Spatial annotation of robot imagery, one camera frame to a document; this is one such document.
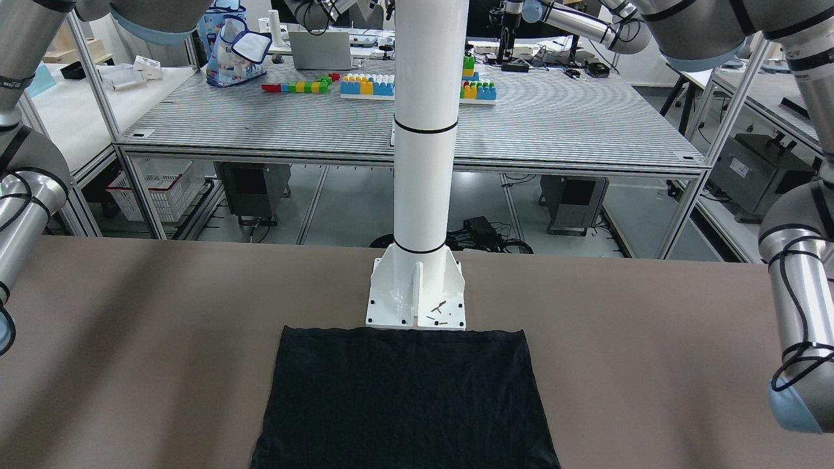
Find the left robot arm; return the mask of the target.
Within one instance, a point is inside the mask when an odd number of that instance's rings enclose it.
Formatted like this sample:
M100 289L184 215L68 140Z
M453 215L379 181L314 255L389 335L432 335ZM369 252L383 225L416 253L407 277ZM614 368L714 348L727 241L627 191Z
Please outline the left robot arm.
M739 136L722 151L715 184L760 217L781 340L769 403L781 427L831 433L832 365L832 16L831 1L637 1L670 65L714 68L754 33L779 44L796 93L816 128L821 165L789 146Z

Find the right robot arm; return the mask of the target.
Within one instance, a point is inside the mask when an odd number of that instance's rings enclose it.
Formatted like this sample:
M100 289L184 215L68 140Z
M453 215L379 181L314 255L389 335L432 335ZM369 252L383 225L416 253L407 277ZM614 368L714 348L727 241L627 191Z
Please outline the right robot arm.
M8 302L36 238L69 196L70 170L44 134L22 122L18 102L69 13L83 21L112 15L152 44L184 41L209 1L3 1L1 6L1 286Z

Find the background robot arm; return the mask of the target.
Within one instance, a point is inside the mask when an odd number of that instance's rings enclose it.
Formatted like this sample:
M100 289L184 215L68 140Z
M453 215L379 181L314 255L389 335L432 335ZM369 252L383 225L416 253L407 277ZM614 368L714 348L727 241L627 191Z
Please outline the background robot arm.
M644 50L652 36L637 7L629 1L601 1L601 5L609 11L610 23L555 1L502 1L500 45L513 47L515 30L522 20L589 38L616 54L633 55Z

